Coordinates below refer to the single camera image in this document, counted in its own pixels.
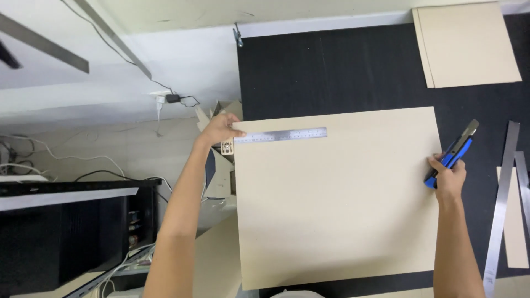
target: box cutter blade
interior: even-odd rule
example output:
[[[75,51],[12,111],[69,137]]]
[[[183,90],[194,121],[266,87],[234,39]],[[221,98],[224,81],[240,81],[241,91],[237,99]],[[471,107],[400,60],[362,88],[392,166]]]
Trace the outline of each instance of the box cutter blade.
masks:
[[[464,153],[466,153],[469,146],[473,142],[473,134],[479,126],[479,122],[475,119],[469,123],[461,136],[454,140],[449,148],[445,151],[444,156],[442,156],[440,163],[442,163],[446,168],[452,169],[456,162],[462,158]],[[437,188],[436,185],[436,175],[438,171],[432,169],[429,171],[425,178],[425,185],[430,188]]]

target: table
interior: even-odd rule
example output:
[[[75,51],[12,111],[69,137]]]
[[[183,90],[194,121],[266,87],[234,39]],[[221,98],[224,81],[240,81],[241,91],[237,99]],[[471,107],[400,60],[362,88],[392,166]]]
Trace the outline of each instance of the table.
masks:
[[[442,147],[477,119],[462,196],[483,274],[509,120],[521,123],[517,149],[530,156],[530,14],[505,21],[523,81],[445,89],[426,87],[413,24],[244,38],[238,48],[244,119],[434,106]],[[530,250],[529,238],[526,243]],[[507,268],[503,242],[497,276],[529,274]],[[260,295],[287,288],[346,298],[424,287],[432,287],[432,271],[261,289]]]

